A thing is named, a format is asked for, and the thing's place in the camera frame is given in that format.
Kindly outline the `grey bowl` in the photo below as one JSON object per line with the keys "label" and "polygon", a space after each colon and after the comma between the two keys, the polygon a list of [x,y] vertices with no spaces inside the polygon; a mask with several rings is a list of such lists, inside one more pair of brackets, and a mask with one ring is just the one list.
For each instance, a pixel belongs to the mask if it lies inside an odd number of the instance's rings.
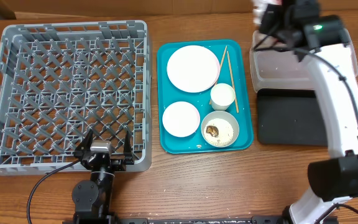
{"label": "grey bowl", "polygon": [[231,124],[231,126],[234,130],[234,137],[233,137],[232,141],[230,142],[230,145],[232,145],[236,141],[236,139],[239,135],[239,124],[238,124],[237,120],[235,119],[235,117],[226,111],[213,111],[205,116],[205,118],[203,119],[203,121],[201,123],[202,137],[204,138],[203,130],[204,130],[204,127],[206,126],[206,123],[214,118],[225,119],[226,121],[228,121]]}

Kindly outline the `small white plate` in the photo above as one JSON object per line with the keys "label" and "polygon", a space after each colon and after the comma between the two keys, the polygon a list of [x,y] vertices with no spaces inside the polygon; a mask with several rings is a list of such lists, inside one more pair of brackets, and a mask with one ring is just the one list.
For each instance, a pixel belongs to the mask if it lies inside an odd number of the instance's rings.
{"label": "small white plate", "polygon": [[200,125],[200,113],[189,102],[177,101],[170,104],[162,115],[162,124],[172,136],[184,138],[196,132]]}

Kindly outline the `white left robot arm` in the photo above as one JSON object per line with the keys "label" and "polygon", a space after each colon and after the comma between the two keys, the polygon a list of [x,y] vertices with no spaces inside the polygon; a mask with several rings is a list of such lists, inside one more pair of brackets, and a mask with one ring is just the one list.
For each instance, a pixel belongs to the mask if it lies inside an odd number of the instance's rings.
{"label": "white left robot arm", "polygon": [[118,224],[120,219],[109,210],[113,182],[117,171],[125,171],[127,165],[134,164],[131,152],[131,134],[126,133],[124,140],[124,157],[112,159],[112,146],[109,141],[93,139],[93,131],[74,151],[79,163],[91,172],[88,180],[82,180],[74,187],[72,199],[75,204],[74,223],[110,223]]}

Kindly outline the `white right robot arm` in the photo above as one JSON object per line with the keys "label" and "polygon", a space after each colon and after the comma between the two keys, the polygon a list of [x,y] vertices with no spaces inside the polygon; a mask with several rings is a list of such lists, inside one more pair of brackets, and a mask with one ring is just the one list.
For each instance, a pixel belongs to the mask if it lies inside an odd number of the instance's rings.
{"label": "white right robot arm", "polygon": [[310,73],[328,136],[330,158],[308,166],[309,188],[279,223],[322,223],[358,197],[358,84],[351,41],[318,1],[254,1],[254,22],[271,49],[292,52]]}

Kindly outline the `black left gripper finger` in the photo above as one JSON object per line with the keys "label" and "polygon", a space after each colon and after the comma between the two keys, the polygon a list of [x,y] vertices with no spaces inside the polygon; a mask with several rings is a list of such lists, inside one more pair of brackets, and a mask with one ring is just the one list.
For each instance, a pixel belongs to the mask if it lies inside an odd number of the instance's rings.
{"label": "black left gripper finger", "polygon": [[90,129],[85,138],[82,140],[82,142],[79,143],[79,145],[75,148],[74,151],[74,157],[83,157],[86,152],[90,151],[90,147],[93,142],[93,130]]}
{"label": "black left gripper finger", "polygon": [[124,140],[124,163],[125,165],[134,165],[134,155],[132,153],[132,146],[131,146],[131,134],[129,131],[126,131],[126,136]]}

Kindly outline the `pile of rice grains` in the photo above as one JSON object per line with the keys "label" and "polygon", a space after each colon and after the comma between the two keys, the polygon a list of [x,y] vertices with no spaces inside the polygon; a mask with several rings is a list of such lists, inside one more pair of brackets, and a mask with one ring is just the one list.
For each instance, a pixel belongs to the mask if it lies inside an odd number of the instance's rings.
{"label": "pile of rice grains", "polygon": [[[211,135],[206,133],[206,127],[208,125],[216,126],[219,129],[219,136],[214,138]],[[203,130],[205,140],[212,146],[215,147],[226,147],[230,145],[234,137],[234,130],[231,124],[225,119],[214,118],[206,123],[206,126]]]}

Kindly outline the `brown food scrap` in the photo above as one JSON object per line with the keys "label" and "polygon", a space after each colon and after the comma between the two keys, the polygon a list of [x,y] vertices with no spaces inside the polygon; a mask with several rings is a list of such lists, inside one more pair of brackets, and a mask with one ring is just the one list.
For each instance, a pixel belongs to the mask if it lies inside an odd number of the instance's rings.
{"label": "brown food scrap", "polygon": [[208,125],[206,127],[206,133],[216,138],[219,136],[219,129],[216,126]]}

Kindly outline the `white cup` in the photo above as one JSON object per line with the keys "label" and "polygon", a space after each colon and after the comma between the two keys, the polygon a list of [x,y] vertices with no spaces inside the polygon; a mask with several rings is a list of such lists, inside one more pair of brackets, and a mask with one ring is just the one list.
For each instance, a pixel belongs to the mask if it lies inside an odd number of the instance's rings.
{"label": "white cup", "polygon": [[235,91],[232,86],[226,83],[219,83],[212,87],[211,106],[214,110],[225,111],[235,100]]}

